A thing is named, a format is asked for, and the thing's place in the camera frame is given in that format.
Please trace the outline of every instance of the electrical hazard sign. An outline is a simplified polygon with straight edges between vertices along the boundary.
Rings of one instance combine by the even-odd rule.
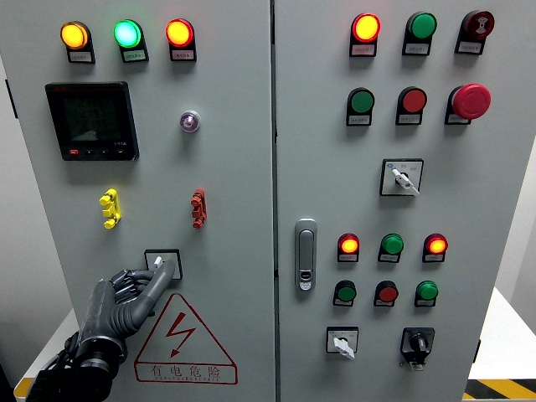
[[[238,383],[233,359],[186,299],[169,297],[134,361],[139,382]]]

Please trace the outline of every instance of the digital meter display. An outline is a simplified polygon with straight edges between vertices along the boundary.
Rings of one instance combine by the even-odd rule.
[[[126,82],[45,86],[62,158],[131,161],[139,156]]]

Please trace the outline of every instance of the robotic hand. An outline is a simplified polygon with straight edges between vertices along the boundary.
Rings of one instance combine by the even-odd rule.
[[[80,332],[65,341],[33,382],[27,402],[101,402],[126,360],[125,339],[135,334],[171,283],[175,264],[156,271],[121,271],[99,281]]]

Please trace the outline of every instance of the green indicator light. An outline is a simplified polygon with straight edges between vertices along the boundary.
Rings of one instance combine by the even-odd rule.
[[[437,28],[436,17],[428,13],[419,13],[410,23],[410,32],[418,39],[427,39]]]
[[[391,255],[396,255],[404,249],[404,241],[397,234],[388,234],[382,240],[382,248]]]
[[[438,293],[437,285],[433,281],[424,281],[417,286],[417,294],[421,299],[434,300]]]
[[[114,27],[117,43],[123,48],[134,48],[142,40],[142,31],[137,23],[130,19],[119,21]]]
[[[355,299],[356,292],[355,289],[352,289],[351,287],[343,287],[338,291],[337,295],[343,302],[350,302]]]
[[[372,109],[374,98],[372,94],[366,90],[356,92],[352,97],[352,109],[357,113],[364,113]]]

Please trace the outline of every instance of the yellow terminal connector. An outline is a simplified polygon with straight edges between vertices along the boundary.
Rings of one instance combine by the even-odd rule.
[[[104,223],[106,229],[113,229],[121,220],[121,209],[119,208],[119,197],[114,188],[110,188],[100,197],[99,204],[102,205],[102,216],[108,218]]]

